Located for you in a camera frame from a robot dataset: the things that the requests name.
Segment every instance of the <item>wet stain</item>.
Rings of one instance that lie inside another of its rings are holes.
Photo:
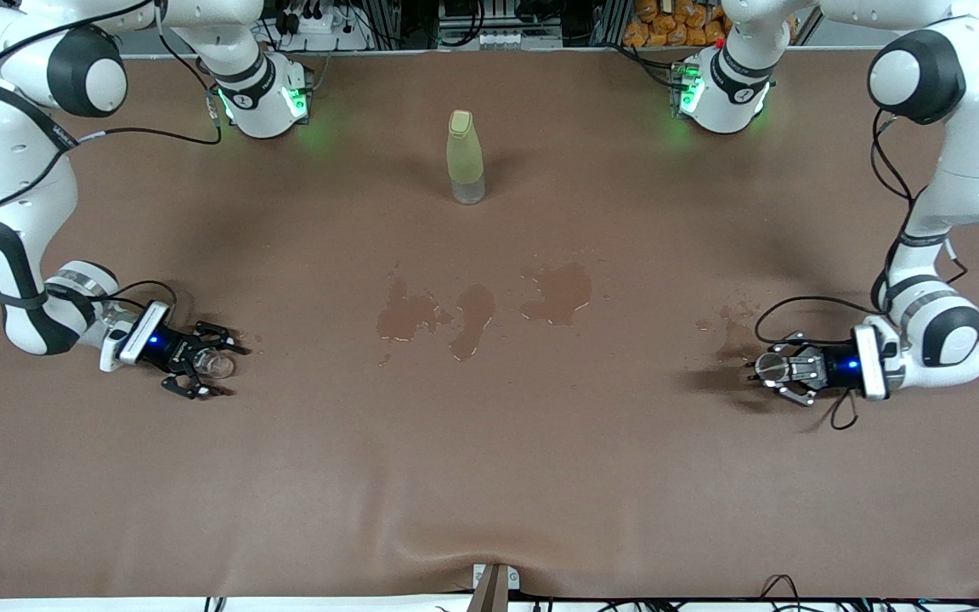
[[[716,357],[722,364],[746,363],[753,360],[764,349],[754,337],[754,329],[747,326],[743,320],[754,316],[754,310],[739,305],[739,309],[724,306],[720,309],[723,319],[723,329],[726,333],[723,346],[716,352]]]
[[[376,318],[376,332],[384,340],[410,342],[419,329],[435,333],[436,326],[448,325],[455,318],[440,308],[432,294],[408,296],[408,291],[405,280],[392,279],[388,306]]]
[[[591,302],[591,277],[579,263],[568,263],[557,270],[524,268],[522,276],[532,280],[543,296],[543,301],[527,302],[520,309],[525,319],[571,326],[576,310]]]
[[[746,302],[743,299],[742,302],[738,303],[740,309],[742,309],[743,316],[754,317],[758,314],[758,310],[761,310],[761,304],[758,302]]]
[[[467,290],[459,296],[456,309],[463,314],[463,329],[459,330],[458,336],[451,341],[451,356],[456,360],[466,361],[478,351],[478,345],[482,342],[482,332],[493,320],[497,307],[490,290],[475,284],[467,287]]]

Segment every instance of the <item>black cable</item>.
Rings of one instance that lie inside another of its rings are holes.
[[[818,345],[830,345],[830,346],[848,344],[848,342],[850,342],[848,340],[815,340],[815,338],[811,338],[811,337],[796,337],[796,338],[792,338],[792,340],[784,340],[784,338],[779,338],[777,340],[777,338],[762,336],[761,324],[764,324],[766,319],[768,319],[769,316],[774,313],[774,311],[777,311],[777,309],[781,309],[781,307],[788,305],[788,303],[793,303],[793,302],[836,303],[836,305],[846,306],[848,309],[859,310],[860,313],[864,313],[867,315],[885,314],[885,313],[881,313],[881,311],[878,310],[866,309],[864,306],[860,306],[859,303],[848,302],[847,299],[840,299],[839,297],[830,297],[828,295],[797,295],[795,297],[781,299],[780,302],[774,303],[773,306],[769,307],[769,310],[766,310],[765,313],[762,313],[761,316],[758,317],[758,321],[754,322],[754,336],[758,338],[758,342],[765,343],[765,344],[818,344]]]
[[[190,63],[187,63],[186,59],[180,58],[178,52],[173,51],[172,47],[168,46],[168,41],[166,40],[166,38],[164,38],[164,31],[161,30],[161,28],[158,28],[158,31],[156,31],[156,35],[158,36],[158,38],[161,39],[161,46],[164,47],[164,50],[168,51],[168,53],[173,58],[176,58],[176,61],[179,62],[180,65],[186,67],[187,71],[191,73],[191,76],[194,77],[195,80],[199,82],[199,87],[202,87],[203,90],[209,89],[209,87],[206,85],[206,82],[202,81],[202,77],[199,76],[199,73],[195,72],[194,67],[191,67]]]
[[[398,39],[396,37],[393,37],[393,36],[388,36],[386,34],[383,34],[383,32],[377,30],[376,29],[376,25],[373,25],[372,24],[372,20],[371,19],[366,19],[366,17],[362,17],[361,16],[361,13],[359,11],[357,11],[356,8],[351,8],[351,10],[353,10],[354,11],[354,15],[357,16],[357,21],[358,22],[360,22],[362,24],[365,24],[365,27],[368,27],[369,28],[369,31],[372,31],[373,34],[376,35],[377,38],[381,38],[383,40],[386,40],[386,42],[388,42],[388,46],[392,46],[393,43],[402,43],[403,42],[403,40],[400,40],[400,39]]]
[[[633,50],[632,54],[629,49],[619,45],[616,42],[600,42],[595,47],[606,47],[608,49],[613,49],[618,51],[619,54],[625,55],[630,62],[642,63],[642,65],[648,65],[652,67],[659,67],[660,69],[669,70],[673,62],[657,62],[656,59],[642,58],[640,52],[637,51],[637,47],[630,47]]]
[[[141,3],[132,4],[131,7],[120,8],[119,11],[112,11],[94,17],[86,17],[86,19],[84,20],[77,20],[76,22],[59,25],[57,27],[51,28],[51,30],[39,32],[39,34],[34,34],[28,38],[22,38],[18,42],[13,43],[13,45],[8,46],[5,49],[1,50],[0,60],[7,57],[7,55],[11,55],[14,51],[17,51],[20,48],[30,46],[32,43],[37,43],[39,42],[39,40],[43,40],[44,38],[50,38],[51,36],[59,34],[59,32],[69,31],[69,30],[73,30],[73,28],[75,27],[82,27],[93,23],[97,23],[99,22],[99,20],[108,20],[108,19],[112,19],[112,17],[125,15],[129,12],[139,10],[143,8],[145,5],[152,4],[152,3],[153,0],[143,0],[141,1]]]
[[[640,65],[644,70],[645,74],[648,74],[649,78],[652,78],[653,81],[656,81],[658,84],[663,85],[664,87],[667,87],[669,89],[683,89],[682,85],[676,85],[673,84],[673,82],[668,82],[663,77],[653,72],[653,69],[665,70],[665,71],[671,70],[671,62],[657,62],[655,61],[655,59],[642,58],[641,52],[637,51],[637,47],[627,48],[618,45],[618,43],[616,42],[602,42],[596,46],[613,49],[615,51],[618,51],[619,54],[625,55],[625,57],[629,59],[630,62],[636,63],[636,65]]]
[[[279,44],[274,39],[274,32],[271,31],[271,25],[267,23],[267,20],[259,20],[259,23],[263,24],[263,30],[267,32],[267,40],[271,49],[275,51],[279,50]]]
[[[225,609],[225,601],[228,599],[226,597],[207,597],[207,600],[202,604],[202,612],[211,612],[210,600],[217,600],[214,602],[213,612],[222,612]]]
[[[792,576],[789,576],[788,574],[774,574],[769,576],[769,580],[766,581],[765,587],[761,589],[761,595],[759,595],[758,598],[764,598],[766,595],[769,595],[769,592],[771,592],[780,581],[784,581],[785,584],[788,585],[788,588],[792,589],[792,597],[795,598],[796,605],[799,605],[800,589],[795,588],[795,581],[793,581]]]
[[[773,608],[772,612],[784,612],[786,609],[796,609],[799,612],[823,612],[821,609],[809,607],[809,605],[803,605],[801,603],[789,603],[788,605],[781,605],[781,607]]]
[[[121,302],[121,303],[130,303],[132,306],[135,306],[136,309],[139,309],[139,310],[145,310],[146,309],[146,306],[141,305],[141,303],[137,303],[137,302],[133,301],[133,299],[127,299],[125,297],[102,297],[101,299],[90,299],[90,302]]]
[[[159,286],[161,289],[166,290],[168,293],[168,297],[171,299],[170,306],[172,307],[172,309],[176,309],[176,303],[178,302],[178,295],[176,295],[176,291],[172,289],[172,287],[169,286],[167,283],[163,283],[160,281],[153,281],[153,280],[133,282],[131,284],[128,284],[128,286],[120,287],[119,291],[106,295],[105,297],[99,297],[99,296],[91,297],[89,299],[89,302],[114,301],[114,299],[117,299],[120,295],[123,295],[125,292],[131,291],[132,289],[135,289],[135,287],[140,287],[140,286]]]
[[[444,42],[444,40],[438,39],[438,45],[440,47],[462,47],[467,45],[467,43],[473,42],[475,38],[478,38],[478,34],[481,34],[482,28],[486,23],[486,7],[482,5],[482,0],[473,0],[473,2],[475,9],[471,13],[471,27],[467,30],[467,34],[459,42]]]
[[[844,403],[844,400],[848,400],[852,404],[852,420],[844,423],[844,425],[838,425],[836,423],[836,412],[840,410],[840,404]],[[852,388],[846,388],[843,395],[840,396],[836,402],[830,407],[830,427],[836,431],[844,431],[846,429],[851,429],[856,422],[859,421],[859,411],[856,411],[856,396],[852,394]]]
[[[183,140],[187,143],[194,143],[196,145],[217,145],[221,144],[221,128],[218,128],[218,135],[214,136],[213,140],[203,140],[195,139],[191,136],[183,136],[182,134],[174,134],[172,132],[166,132],[164,129],[154,129],[152,127],[113,127],[112,129],[105,129],[105,135],[112,134],[129,134],[129,133],[139,133],[139,134],[154,134],[156,136],[168,136],[169,139]]]
[[[15,199],[20,198],[24,194],[27,194],[28,191],[38,186],[40,184],[40,181],[48,177],[48,174],[51,173],[51,169],[54,169],[55,164],[59,163],[59,159],[64,155],[66,155],[65,150],[55,151],[55,155],[51,156],[51,161],[48,162],[48,165],[44,167],[43,170],[38,175],[36,175],[36,177],[33,178],[30,181],[30,183],[28,183],[28,185],[25,185],[24,187],[22,187],[22,189],[16,190],[14,193],[8,195],[7,197],[0,199],[0,208],[3,208],[3,206],[5,205],[11,204],[11,202],[15,201]]]
[[[901,172],[898,172],[897,167],[894,166],[893,162],[890,161],[890,156],[886,154],[886,151],[882,148],[881,136],[882,132],[885,132],[886,125],[880,125],[879,121],[882,119],[882,109],[874,113],[874,120],[871,122],[871,171],[874,171],[874,177],[879,180],[879,183],[883,187],[886,187],[890,193],[897,197],[904,199],[910,206],[913,205],[913,191],[909,189],[908,183],[905,182],[905,178],[902,177]],[[882,174],[879,172],[878,164],[875,163],[875,154],[878,154],[878,158],[882,160],[883,166],[886,166],[886,170],[893,174],[893,177],[897,179],[897,184],[901,185],[902,190],[897,190],[897,187],[890,185],[886,182],[885,178],[882,178]]]
[[[114,13],[114,14],[108,14],[108,15],[101,15],[101,16],[98,16],[98,17],[92,17],[92,19],[93,20],[104,20],[104,19],[109,19],[109,17],[112,17],[112,16],[117,16],[117,15],[124,14],[124,13],[129,13],[129,12],[135,10],[135,9],[138,9],[138,8],[143,7],[144,5],[150,3],[150,1],[152,1],[152,0],[147,0],[146,3],[140,3],[140,4],[133,5],[133,7],[129,8],[126,11],[121,11],[121,12],[117,12],[117,13]],[[86,23],[93,23],[93,22],[89,22],[89,20],[84,20],[84,22],[86,22]],[[191,67],[190,63],[187,63],[186,59],[184,59],[182,57],[179,57],[178,52],[174,51],[172,49],[172,47],[168,46],[167,40],[164,39],[163,32],[159,32],[159,35],[160,35],[160,39],[161,39],[161,45],[163,45],[164,48],[166,48],[166,50],[168,52],[170,52],[170,54],[172,54],[173,57],[176,58],[176,60],[178,60],[178,62],[180,63],[180,65],[183,65],[183,67],[186,67],[187,71],[191,73],[191,76],[195,78],[195,80],[199,83],[199,85],[202,86],[202,89],[205,90],[205,92],[207,92],[207,96],[209,96],[209,94],[210,94],[210,87],[208,87],[206,85],[206,82],[205,81],[202,81],[202,77],[199,76],[199,73],[198,72],[195,72],[194,67]],[[17,45],[13,45],[10,48],[8,48],[7,50],[14,49],[17,46],[22,45],[23,42],[19,42],[19,43],[17,43]],[[213,108],[211,108],[211,102],[210,102],[210,98],[209,97],[207,97],[207,108],[209,108],[210,112],[213,112],[213,110],[214,110]],[[183,136],[182,134],[174,134],[172,132],[166,132],[166,131],[163,131],[163,129],[153,129],[151,127],[114,127],[112,129],[105,129],[102,132],[97,132],[96,134],[92,135],[92,137],[89,137],[89,139],[81,139],[81,140],[78,140],[78,144],[81,145],[81,144],[84,144],[84,143],[89,142],[89,140],[97,139],[98,137],[109,135],[109,134],[124,134],[124,133],[129,133],[129,132],[136,132],[136,133],[143,133],[143,134],[153,134],[153,135],[158,135],[158,136],[168,136],[168,137],[170,137],[170,139],[186,140],[186,142],[188,142],[188,143],[195,143],[195,144],[199,144],[199,145],[216,145],[218,143],[221,143],[221,138],[222,138],[221,123],[220,123],[220,121],[218,119],[214,119],[214,128],[215,128],[215,131],[218,132],[218,135],[214,137],[214,140],[202,140],[202,139],[194,139],[194,137],[190,137],[190,136]],[[44,167],[44,169],[37,175],[37,177],[33,178],[30,181],[30,183],[28,183],[28,185],[25,185],[24,187],[22,187],[22,189],[16,190],[13,194],[10,194],[7,197],[4,197],[4,198],[1,198],[0,199],[0,208],[3,208],[3,206],[5,206],[5,205],[11,204],[12,201],[16,201],[17,198],[20,198],[24,194],[28,193],[28,191],[30,191],[30,190],[34,189],[34,187],[38,186],[40,184],[40,181],[43,181],[48,176],[48,174],[51,173],[51,170],[54,169],[54,167],[55,167],[55,163],[58,163],[59,162],[59,159],[63,155],[65,155],[65,153],[66,153],[65,150],[59,150],[59,151],[55,152],[55,155],[52,156],[51,161],[48,162],[48,165],[46,167]]]
[[[951,261],[953,261],[955,266],[959,267],[960,272],[947,279],[947,284],[953,284],[956,280],[962,278],[962,276],[969,274],[969,268],[966,268],[965,264],[961,263],[956,257],[955,259],[951,259]]]
[[[195,70],[198,71],[198,72],[200,72],[200,73],[202,73],[202,74],[207,75],[207,77],[210,76],[210,70],[207,69],[207,66],[206,65],[203,65],[201,55],[198,55],[198,57],[195,57]]]

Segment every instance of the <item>electrical cable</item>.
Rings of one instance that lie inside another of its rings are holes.
[[[226,597],[207,597],[207,600],[202,604],[202,612],[222,612],[225,609],[225,601],[228,599]],[[212,611],[210,610],[210,600],[217,600]]]
[[[844,400],[848,400],[848,403],[852,404],[852,419],[851,421],[844,423],[844,425],[838,425],[838,423],[836,423],[836,412],[840,410],[840,404],[843,404]],[[830,427],[836,431],[851,429],[853,425],[856,425],[856,422],[859,421],[859,411],[856,410],[856,396],[852,393],[851,387],[846,388],[844,393],[840,395],[840,398],[836,400],[836,402],[833,402],[833,405],[830,406],[829,414]]]
[[[105,298],[102,298],[102,299],[94,299],[93,302],[121,302],[121,303],[130,303],[132,306],[135,306],[136,309],[139,309],[139,310],[145,310],[146,309],[146,306],[141,305],[141,303],[137,303],[137,302],[133,301],[133,299],[127,299],[125,297],[105,297]]]
[[[467,30],[467,34],[459,39],[458,42],[446,42],[438,37],[436,42],[440,47],[463,47],[468,43],[472,43],[475,38],[478,38],[478,34],[481,34],[482,28],[485,27],[486,22],[486,7],[482,4],[482,0],[473,0],[474,2],[474,12],[471,13],[471,27]]]
[[[361,16],[361,13],[358,12],[357,10],[354,11],[354,15],[357,16],[358,22],[360,22],[362,24],[365,24],[365,27],[368,27],[369,28],[369,31],[372,31],[373,34],[376,35],[377,38],[381,38],[383,40],[386,40],[386,42],[388,42],[388,46],[389,47],[391,47],[393,45],[393,43],[402,43],[403,42],[403,40],[401,40],[400,38],[396,38],[396,37],[393,37],[393,36],[388,36],[386,34],[382,34],[379,30],[376,29],[376,26],[374,26],[372,24],[372,20],[366,19],[366,17],[362,17]]]
[[[271,25],[267,23],[267,20],[259,20],[259,23],[263,24],[263,29],[267,32],[267,40],[269,45],[271,45],[271,49],[275,51],[279,50],[279,44],[274,39],[274,32],[271,31]]]
[[[84,20],[77,20],[76,22],[59,25],[54,28],[51,28],[51,30],[39,32],[39,34],[34,34],[28,38],[22,38],[18,42],[13,43],[13,45],[8,46],[5,49],[1,50],[0,60],[2,60],[5,57],[8,57],[8,55],[11,55],[14,51],[17,51],[20,48],[28,47],[32,43],[37,43],[39,42],[39,40],[43,40],[44,38],[50,38],[51,36],[59,34],[59,32],[73,30],[73,28],[75,27],[92,25],[94,23],[99,22],[99,20],[109,20],[112,19],[112,17],[125,15],[129,12],[137,11],[143,7],[146,7],[147,4],[155,4],[155,10],[153,10],[153,13],[155,13],[155,15],[160,14],[161,11],[159,8],[156,7],[155,0],[143,0],[141,1],[141,3],[132,4],[131,7],[120,8],[119,11],[112,11],[94,17],[86,17],[86,19]]]
[[[335,46],[338,46],[338,40],[335,40]],[[323,87],[323,77],[327,75],[327,67],[331,65],[331,55],[335,52],[334,49],[327,51],[327,58],[323,59],[323,67],[320,69],[320,77],[316,78],[315,82],[312,82],[311,92],[316,92],[320,87]]]
[[[131,284],[128,284],[128,286],[121,286],[119,291],[115,291],[114,293],[111,293],[109,295],[91,297],[89,299],[89,302],[126,302],[126,303],[132,303],[135,306],[139,306],[140,309],[145,310],[146,307],[141,305],[141,303],[134,302],[132,301],[132,299],[126,299],[120,297],[125,292],[131,291],[132,289],[136,289],[136,287],[140,287],[140,286],[159,286],[164,291],[167,291],[168,298],[170,298],[168,299],[168,302],[170,303],[168,304],[167,317],[171,319],[173,313],[175,313],[176,311],[176,303],[179,302],[179,296],[176,295],[176,290],[172,289],[171,286],[169,286],[167,283],[163,283],[160,281],[146,280],[146,281],[133,282]]]
[[[771,592],[780,581],[784,581],[785,584],[788,585],[788,588],[792,589],[792,597],[795,598],[796,607],[799,607],[800,589],[795,588],[795,581],[793,581],[792,576],[789,576],[788,574],[773,574],[772,576],[769,576],[768,580],[766,580],[765,586],[761,589],[761,595],[759,595],[758,598],[764,599],[764,597],[769,595],[769,592]]]
[[[908,183],[905,183],[905,178],[902,177],[901,172],[898,172],[897,168],[894,167],[893,162],[890,162],[890,157],[886,155],[884,150],[882,150],[882,143],[880,142],[882,133],[885,132],[886,129],[897,120],[897,116],[891,116],[890,119],[887,119],[885,123],[882,123],[881,125],[879,125],[880,119],[882,119],[882,109],[879,109],[878,112],[874,113],[874,120],[871,122],[871,171],[874,172],[874,177],[878,179],[879,183],[881,183],[883,187],[886,187],[886,190],[889,190],[890,193],[894,194],[895,196],[908,201],[909,205],[912,206],[912,202],[910,202],[910,199],[913,197],[912,190],[908,188]],[[889,170],[890,174],[893,174],[893,177],[897,179],[898,184],[901,185],[902,190],[898,191],[897,187],[890,185],[885,178],[882,178],[882,174],[879,172],[877,159],[882,159],[882,163],[885,164],[886,170]]]
[[[677,85],[677,84],[673,84],[673,82],[668,82],[663,77],[653,72],[653,69],[666,70],[666,71],[671,70],[671,62],[657,62],[655,61],[655,59],[642,58],[641,52],[637,51],[637,47],[629,47],[629,48],[622,47],[621,45],[618,45],[618,43],[616,42],[601,42],[599,43],[599,45],[596,45],[596,47],[606,47],[608,49],[613,49],[615,51],[618,51],[619,54],[625,55],[625,58],[629,59],[630,62],[636,63],[636,65],[640,65],[644,70],[645,74],[648,74],[649,78],[652,78],[653,81],[656,81],[658,84],[663,85],[668,89],[675,89],[675,90],[684,89],[682,85]]]
[[[179,62],[180,65],[186,67],[187,71],[191,73],[191,76],[199,82],[199,87],[202,87],[203,90],[208,90],[209,88],[207,88],[206,82],[202,81],[202,77],[199,76],[198,72],[195,72],[194,67],[191,67],[190,63],[187,63],[186,59],[179,57],[178,52],[174,51],[172,47],[168,46],[168,40],[164,37],[164,27],[161,23],[161,11],[155,11],[153,20],[156,21],[156,37],[161,39],[161,46],[164,47],[164,50],[168,51],[173,58],[176,58],[176,61]]]
[[[784,338],[772,338],[764,337],[761,335],[761,324],[764,324],[766,319],[776,313],[781,307],[788,305],[788,303],[793,302],[826,302],[826,303],[836,303],[836,305],[847,307],[848,309],[859,310],[860,313],[866,315],[885,315],[886,313],[881,313],[879,310],[866,309],[864,306],[860,306],[859,303],[848,302],[847,299],[840,299],[839,297],[830,297],[828,295],[797,295],[795,297],[788,297],[781,299],[780,302],[774,303],[773,306],[769,307],[765,313],[761,313],[757,321],[754,322],[754,336],[758,338],[758,342],[764,344],[817,344],[819,346],[840,346],[842,344],[848,344],[848,340],[816,340],[812,337],[794,337],[792,340],[784,340]]]
[[[109,19],[110,17],[113,16],[129,13],[131,11],[134,11],[135,9],[143,7],[148,3],[151,3],[151,1],[152,0],[147,0],[146,3],[135,4],[131,8],[128,8],[127,10],[124,11],[109,13],[106,15],[99,15],[97,17],[90,17],[89,20],[81,20],[81,22],[75,22],[74,26],[77,27],[77,24],[88,25],[89,23],[97,22],[97,20]],[[216,145],[221,143],[221,139],[222,139],[221,122],[220,120],[217,119],[217,112],[215,111],[213,101],[210,98],[210,87],[206,85],[205,81],[202,81],[202,77],[199,76],[198,72],[195,72],[194,67],[191,66],[190,63],[187,63],[186,59],[180,57],[178,52],[174,51],[172,47],[168,46],[168,42],[166,38],[164,38],[164,32],[161,27],[160,14],[161,14],[160,11],[155,12],[156,27],[158,27],[158,35],[159,38],[161,39],[161,43],[164,46],[164,48],[166,48],[166,50],[170,52],[170,54],[173,55],[173,57],[176,60],[178,60],[180,65],[183,65],[183,67],[185,67],[185,69],[187,69],[187,71],[190,72],[191,75],[193,75],[195,80],[199,83],[199,85],[202,86],[202,89],[205,90],[205,92],[207,93],[207,111],[210,112],[210,115],[214,120],[214,128],[215,131],[217,131],[217,136],[214,137],[214,140],[202,140],[202,139],[194,139],[194,137],[190,137],[190,136],[183,136],[182,134],[174,134],[172,132],[166,132],[163,131],[163,129],[154,129],[151,127],[114,127],[110,129],[104,129],[104,131],[94,132],[93,134],[89,134],[88,136],[84,136],[81,139],[78,139],[77,142],[79,145],[85,144],[89,142],[89,140],[98,139],[99,137],[102,136],[106,136],[110,134],[124,134],[124,133],[131,133],[131,132],[153,134],[158,136],[167,136],[170,137],[170,139],[186,140],[186,142],[188,143],[195,143],[199,145]],[[50,32],[51,31],[46,31],[42,35],[35,35],[35,36],[28,37],[27,39],[20,40],[20,42],[17,42],[15,45],[11,45],[7,49],[1,51],[0,55],[3,55],[4,57],[5,54],[8,54],[8,51],[13,52],[25,45],[31,45],[31,43],[37,42],[37,40],[43,39],[44,37],[46,37],[46,35],[49,35]],[[42,182],[48,176],[48,174],[51,173],[52,169],[54,169],[55,167],[55,164],[59,162],[59,159],[62,158],[62,156],[65,155],[65,153],[66,153],[65,150],[58,150],[57,152],[55,152],[55,155],[52,156],[51,161],[48,162],[48,165],[44,167],[44,169],[37,175],[37,177],[33,178],[30,181],[30,183],[28,183],[28,185],[25,185],[24,187],[22,187],[22,189],[16,190],[13,194],[10,194],[7,197],[0,199],[0,208],[3,208],[3,206],[7,206],[8,204],[11,204],[12,201],[16,201],[17,198],[20,198],[24,194],[28,193],[28,191],[35,189],[35,187],[38,186],[40,182]]]

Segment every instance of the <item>green led light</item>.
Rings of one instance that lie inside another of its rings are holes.
[[[225,92],[222,92],[221,88],[218,89],[218,97],[221,98],[221,104],[225,107],[225,116],[233,121],[233,105],[229,104],[229,98],[225,97]]]
[[[693,84],[682,93],[682,112],[695,112],[700,95],[705,92],[705,81],[697,77]]]
[[[304,93],[300,93],[296,89],[290,90],[283,87],[282,97],[285,98],[286,104],[289,105],[289,112],[294,113],[295,116],[304,115],[304,107],[306,107],[307,101]]]

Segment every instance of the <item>black joint band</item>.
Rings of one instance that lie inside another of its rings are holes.
[[[921,247],[939,247],[944,241],[947,241],[948,234],[937,234],[935,236],[910,236],[905,232],[901,233],[901,243],[906,247],[921,248]]]
[[[51,139],[51,142],[59,147],[59,150],[69,151],[78,146],[77,140],[74,140],[74,137],[70,136],[66,132],[66,129],[63,129],[62,125],[52,121],[50,116],[44,115],[43,111],[37,108],[37,105],[34,105],[31,101],[20,97],[18,94],[4,87],[0,87],[0,101],[12,105],[13,108],[22,111],[30,117],[32,123],[35,123],[36,127],[42,129],[44,134],[48,136],[48,139]]]
[[[48,302],[48,294],[41,291],[36,297],[14,297],[0,293],[0,304],[3,306],[13,306],[15,309],[38,310]]]
[[[762,80],[758,82],[741,82],[731,78],[729,74],[724,72],[723,66],[720,65],[720,54],[712,55],[712,63],[710,66],[710,72],[712,74],[712,82],[715,83],[723,93],[727,94],[727,99],[731,101],[734,105],[747,105],[754,98],[765,92],[766,85],[769,84],[768,80]]]
[[[261,57],[267,63],[267,72],[265,72],[259,82],[244,89],[233,89],[225,86],[221,88],[222,95],[225,96],[225,99],[232,102],[233,106],[238,109],[255,109],[259,105],[259,100],[274,87],[275,78],[277,77],[277,69],[274,66],[274,62],[270,58],[264,57],[264,55],[261,55]]]
[[[927,283],[932,281],[942,281],[939,276],[934,275],[915,275],[909,276],[909,278],[895,284],[895,286],[887,287],[886,289],[886,305],[892,305],[894,298],[901,295],[907,291],[912,286],[917,286],[920,283]]]
[[[723,47],[723,50],[719,53],[723,61],[727,63],[727,67],[730,67],[731,71],[735,74],[742,75],[746,78],[765,78],[772,75],[774,70],[777,70],[777,65],[772,65],[769,67],[746,67],[741,65],[737,59],[731,57],[731,52],[727,51],[727,46]]]
[[[223,82],[241,82],[247,81],[248,78],[252,78],[253,74],[259,72],[259,69],[263,67],[264,57],[262,52],[256,55],[256,61],[252,62],[252,65],[248,66],[247,69],[241,70],[235,74],[221,74],[210,70],[210,66],[207,66],[207,70],[210,70],[211,77],[214,77],[217,81]]]

